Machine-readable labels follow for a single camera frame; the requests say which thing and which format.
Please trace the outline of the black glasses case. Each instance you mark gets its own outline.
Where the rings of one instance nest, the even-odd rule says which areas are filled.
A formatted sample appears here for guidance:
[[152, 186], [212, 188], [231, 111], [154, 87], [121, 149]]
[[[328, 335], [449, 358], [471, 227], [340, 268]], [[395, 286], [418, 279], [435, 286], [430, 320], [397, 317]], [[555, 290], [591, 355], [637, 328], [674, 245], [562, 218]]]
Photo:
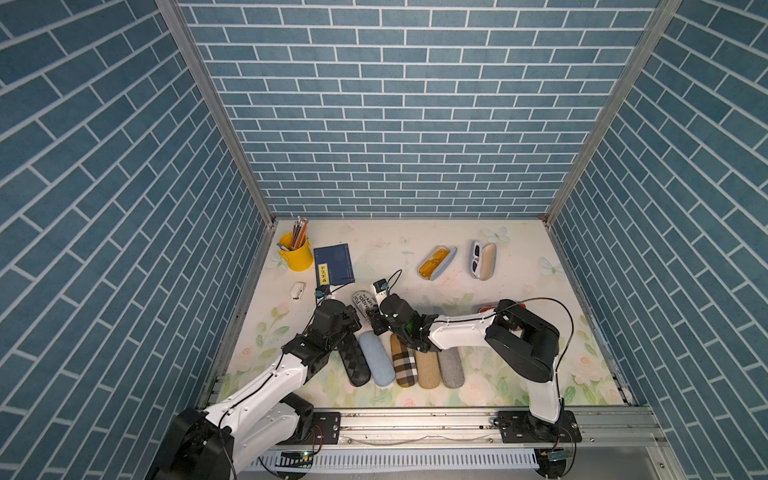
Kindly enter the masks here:
[[371, 379], [370, 368], [362, 348], [353, 333], [346, 333], [337, 345], [348, 380], [354, 387], [362, 387]]

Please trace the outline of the plaid beige glasses case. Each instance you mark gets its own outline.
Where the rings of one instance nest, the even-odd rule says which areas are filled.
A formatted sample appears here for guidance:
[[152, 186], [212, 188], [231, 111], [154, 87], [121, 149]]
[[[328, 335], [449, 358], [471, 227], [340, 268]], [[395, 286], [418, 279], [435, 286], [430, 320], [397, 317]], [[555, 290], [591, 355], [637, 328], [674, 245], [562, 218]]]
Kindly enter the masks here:
[[390, 348], [396, 383], [402, 388], [415, 386], [418, 370], [412, 350], [395, 334], [390, 336]]

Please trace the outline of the light blue denim case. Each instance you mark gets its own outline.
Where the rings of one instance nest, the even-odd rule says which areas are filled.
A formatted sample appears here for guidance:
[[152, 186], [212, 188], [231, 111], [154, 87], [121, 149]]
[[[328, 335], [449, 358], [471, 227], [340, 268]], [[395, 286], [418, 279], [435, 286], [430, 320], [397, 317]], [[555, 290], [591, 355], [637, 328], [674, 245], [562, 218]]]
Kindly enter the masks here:
[[396, 374], [382, 340], [373, 331], [365, 331], [359, 336], [358, 343], [375, 385], [381, 388], [390, 386]]

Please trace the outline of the beige case purple glasses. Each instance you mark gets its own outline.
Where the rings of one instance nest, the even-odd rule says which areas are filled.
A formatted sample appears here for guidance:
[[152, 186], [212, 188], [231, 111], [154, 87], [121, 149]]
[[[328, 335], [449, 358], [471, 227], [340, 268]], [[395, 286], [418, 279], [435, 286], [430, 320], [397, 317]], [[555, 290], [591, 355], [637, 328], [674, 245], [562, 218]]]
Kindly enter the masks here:
[[418, 384], [421, 388], [431, 390], [441, 384], [441, 373], [438, 355], [435, 352], [414, 353], [416, 361]]

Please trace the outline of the grey case tortoise sunglasses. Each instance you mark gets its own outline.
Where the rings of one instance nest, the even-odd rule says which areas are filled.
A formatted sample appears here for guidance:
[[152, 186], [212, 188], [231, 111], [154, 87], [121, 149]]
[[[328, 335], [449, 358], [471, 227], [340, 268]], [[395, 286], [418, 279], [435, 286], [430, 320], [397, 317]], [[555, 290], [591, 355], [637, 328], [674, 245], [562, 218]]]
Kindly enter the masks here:
[[449, 389], [461, 388], [465, 383], [465, 374], [458, 349], [441, 350], [437, 356], [443, 384]]

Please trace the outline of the flag pattern glasses case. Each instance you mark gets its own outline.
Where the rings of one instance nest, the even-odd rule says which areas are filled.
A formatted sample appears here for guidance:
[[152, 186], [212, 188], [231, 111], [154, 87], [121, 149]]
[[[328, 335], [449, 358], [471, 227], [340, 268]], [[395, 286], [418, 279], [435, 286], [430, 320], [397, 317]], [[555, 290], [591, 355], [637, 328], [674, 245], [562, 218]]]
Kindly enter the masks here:
[[370, 291], [358, 290], [352, 295], [353, 306], [369, 323], [380, 313], [375, 296]]

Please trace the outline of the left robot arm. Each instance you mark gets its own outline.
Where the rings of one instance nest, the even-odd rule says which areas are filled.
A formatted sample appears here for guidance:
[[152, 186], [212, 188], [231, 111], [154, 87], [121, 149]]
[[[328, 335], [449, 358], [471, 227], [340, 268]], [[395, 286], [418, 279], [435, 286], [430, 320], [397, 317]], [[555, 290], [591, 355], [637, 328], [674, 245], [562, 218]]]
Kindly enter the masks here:
[[179, 413], [148, 479], [235, 479], [271, 447], [302, 440], [313, 406], [295, 394], [328, 363], [341, 341], [361, 328], [355, 308], [335, 299], [316, 306], [305, 330], [283, 345], [256, 379], [203, 410]]

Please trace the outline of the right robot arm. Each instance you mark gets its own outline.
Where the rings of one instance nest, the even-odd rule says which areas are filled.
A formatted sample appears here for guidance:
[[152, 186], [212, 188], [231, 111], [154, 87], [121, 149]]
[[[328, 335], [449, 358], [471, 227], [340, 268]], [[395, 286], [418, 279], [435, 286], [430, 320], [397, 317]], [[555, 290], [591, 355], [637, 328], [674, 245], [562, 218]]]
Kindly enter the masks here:
[[459, 347], [488, 347], [527, 383], [529, 416], [547, 424], [560, 420], [556, 382], [559, 330], [522, 304], [502, 299], [491, 310], [462, 316], [421, 314], [397, 294], [375, 295], [378, 317], [399, 340], [427, 353]]

